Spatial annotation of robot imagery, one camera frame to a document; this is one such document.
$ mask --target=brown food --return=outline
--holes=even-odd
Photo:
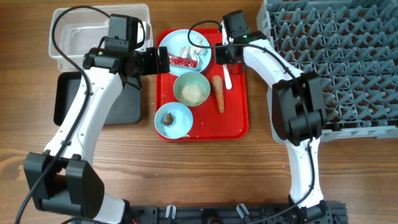
[[[220,111],[220,113],[224,113],[223,79],[220,76],[215,75],[211,79],[211,82],[216,93],[218,110]]]
[[[169,126],[173,123],[173,120],[174,120],[173,115],[171,113],[168,113],[166,115],[166,120],[164,120],[163,124]]]

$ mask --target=food item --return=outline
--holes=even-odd
[[[206,99],[206,93],[199,85],[186,84],[182,87],[180,94],[178,94],[178,99],[185,105],[194,106]]]
[[[224,113],[224,92],[223,92],[223,80],[220,76],[215,75],[211,79],[211,83],[213,84],[214,91],[217,97],[218,110],[220,113]]]
[[[182,47],[180,50],[180,56],[181,58],[190,58],[198,62],[200,61],[200,58],[193,47]]]
[[[173,115],[171,113],[168,113],[166,115],[166,120],[164,120],[163,124],[169,126],[173,123],[173,121],[174,121]]]
[[[199,46],[204,46],[203,43],[202,43],[201,37],[197,37],[197,41],[195,42],[195,44],[199,45]],[[198,55],[203,55],[206,52],[206,50],[207,50],[207,49],[203,49],[203,48],[199,48],[199,47],[193,47],[193,49],[195,50],[195,52]]]
[[[169,58],[170,58],[171,65],[179,65],[179,66],[185,66],[185,67],[191,67],[191,68],[196,68],[198,66],[198,61],[192,60],[190,58],[182,58],[182,57],[174,56],[170,53],[169,53]]]

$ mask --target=wood grain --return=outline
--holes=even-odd
[[[13,223],[29,188],[22,170],[28,152],[41,152],[57,131],[53,108],[57,62],[48,55],[56,8],[135,1],[6,0],[0,3],[0,223]],[[256,29],[260,0],[146,1],[154,36],[204,19],[245,11]],[[154,128],[155,76],[145,77],[142,121],[106,126],[94,168],[106,191],[133,205],[260,205],[286,202],[290,190],[285,146],[271,136],[267,85],[247,70],[250,130],[238,141],[172,144]],[[352,224],[397,223],[398,140],[344,139],[320,146],[320,182],[326,200],[347,203]],[[68,217],[38,212],[23,223],[60,223]]]

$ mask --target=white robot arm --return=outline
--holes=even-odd
[[[269,40],[259,39],[250,42],[252,45],[257,45],[266,48],[268,51],[276,55],[280,61],[282,61],[287,68],[292,72],[295,77],[301,76],[303,71],[295,68],[286,60],[284,60],[271,46]],[[272,88],[273,84],[280,82],[281,80],[291,80],[292,77],[286,73],[285,69],[282,68],[281,64],[270,54],[263,52],[260,49],[254,47],[243,47],[243,59],[244,63],[253,68],[266,83]],[[290,173],[292,175],[292,188],[290,190],[290,197],[293,202],[298,202],[308,192],[308,186],[311,184],[311,166],[308,156],[307,143],[309,139],[301,141],[299,146],[295,146],[289,140],[285,140],[287,150],[289,153],[290,161]],[[312,157],[315,168],[315,185],[314,190],[298,207],[312,207],[318,205],[323,200],[323,194],[319,186],[319,175],[318,175],[318,146],[320,139],[316,139],[312,142]]]
[[[89,6],[67,9],[53,25],[54,46],[57,21],[66,12],[78,8],[93,9],[109,16]],[[104,193],[104,184],[92,168],[95,146],[108,112],[127,78],[136,78],[141,85],[141,75],[167,73],[169,57],[166,47],[159,47],[159,54],[154,47],[146,48],[145,52],[135,51],[145,40],[144,26],[139,19],[115,14],[109,17],[105,47],[92,48],[84,56],[85,71],[81,71],[80,87],[60,129],[43,154],[29,153],[25,160],[24,171],[31,191],[22,204],[16,223],[20,222],[30,195],[38,210],[100,223],[124,223],[130,212],[127,201]],[[65,169],[65,175],[60,174],[62,169]]]

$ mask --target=gray dish rack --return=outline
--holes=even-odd
[[[289,63],[322,78],[327,114],[322,141],[398,137],[397,5],[393,0],[262,3],[258,30]],[[272,135],[282,142],[274,130]]]

